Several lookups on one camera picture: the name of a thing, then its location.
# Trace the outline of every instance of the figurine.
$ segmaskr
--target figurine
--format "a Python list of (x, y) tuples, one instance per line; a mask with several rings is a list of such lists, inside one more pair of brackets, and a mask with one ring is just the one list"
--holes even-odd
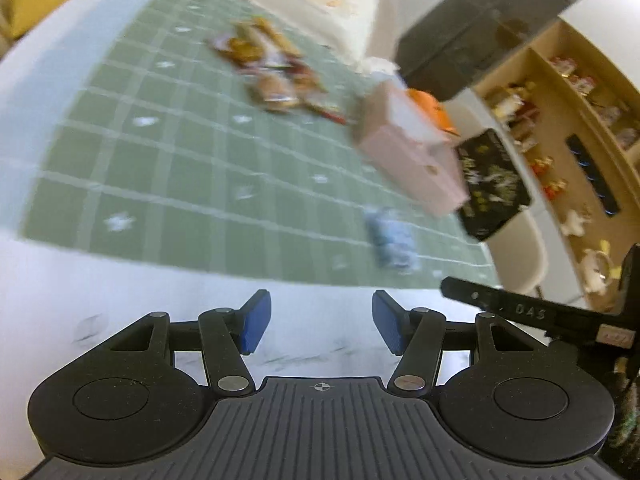
[(555, 69), (558, 70), (558, 73), (564, 78), (569, 77), (572, 73), (578, 70), (578, 64), (571, 57), (555, 56), (549, 60), (549, 63), (551, 63)]
[(580, 92), (582, 97), (587, 97), (594, 88), (596, 88), (596, 80), (591, 76), (580, 77), (573, 74), (568, 77), (571, 86)]
[(607, 288), (614, 280), (620, 279), (621, 267), (613, 267), (609, 257), (610, 244), (606, 240), (600, 241), (600, 250), (584, 250), (584, 258), (580, 261), (580, 270), (584, 278), (584, 290), (588, 294), (604, 296)]
[(524, 154), (527, 153), (531, 148), (535, 148), (538, 145), (538, 140), (533, 134), (531, 134), (524, 140), (516, 140), (514, 144), (518, 148), (518, 151)]
[(567, 186), (568, 182), (561, 178), (560, 180), (556, 180), (551, 184), (545, 186), (545, 195), (549, 200), (555, 199), (560, 193), (562, 193)]
[(596, 108), (596, 113), (600, 116), (602, 122), (609, 128), (622, 117), (622, 110), (617, 106), (602, 106), (597, 103), (592, 103), (592, 105)]
[(537, 158), (533, 161), (531, 165), (531, 169), (535, 176), (541, 176), (545, 173), (546, 170), (551, 168), (554, 163), (554, 158), (552, 156), (546, 156), (545, 158)]
[(525, 82), (524, 85), (511, 83), (492, 92), (487, 101), (497, 119), (506, 124), (514, 118), (525, 102), (530, 100), (534, 88), (535, 84), (531, 81)]
[(584, 236), (584, 224), (590, 224), (593, 221), (591, 210), (585, 206), (584, 213), (580, 214), (575, 209), (569, 209), (566, 214), (564, 224), (560, 225), (560, 231), (566, 237), (575, 236), (581, 238)]
[(526, 101), (507, 122), (511, 136), (516, 140), (522, 140), (536, 127), (539, 118), (540, 108), (531, 101)]

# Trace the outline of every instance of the black sign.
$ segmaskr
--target black sign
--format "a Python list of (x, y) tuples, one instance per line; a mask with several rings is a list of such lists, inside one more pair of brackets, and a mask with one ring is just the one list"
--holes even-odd
[(494, 130), (457, 147), (470, 200), (458, 210), (466, 232), (484, 241), (530, 204), (531, 198)]

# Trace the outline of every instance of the green cutting mat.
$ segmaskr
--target green cutting mat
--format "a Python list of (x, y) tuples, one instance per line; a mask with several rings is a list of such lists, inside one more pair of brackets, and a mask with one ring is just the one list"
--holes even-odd
[[(451, 275), (497, 283), (455, 216), (425, 216), (361, 160), (350, 126), (252, 104), (243, 76), (203, 40), (257, 12), (246, 0), (152, 0), (59, 125), (24, 236), (292, 282), (435, 288)], [(357, 119), (371, 83), (283, 28)], [(413, 225), (420, 270), (377, 266), (364, 223), (370, 206), (396, 208)]]

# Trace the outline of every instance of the black ribbed surface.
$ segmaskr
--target black ribbed surface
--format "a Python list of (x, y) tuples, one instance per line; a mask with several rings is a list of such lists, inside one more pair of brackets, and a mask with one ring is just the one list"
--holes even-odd
[[(325, 391), (316, 384), (331, 386)], [(220, 402), (182, 447), (143, 464), (91, 468), (54, 458), (34, 480), (609, 480), (592, 458), (530, 468), (460, 445), (416, 399), (376, 379), (270, 378), (254, 396)]]

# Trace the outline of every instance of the pink box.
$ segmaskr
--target pink box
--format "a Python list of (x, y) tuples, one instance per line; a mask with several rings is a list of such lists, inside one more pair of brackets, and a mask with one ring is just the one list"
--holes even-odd
[(365, 99), (354, 142), (426, 212), (444, 216), (469, 200), (453, 146), (391, 81)]

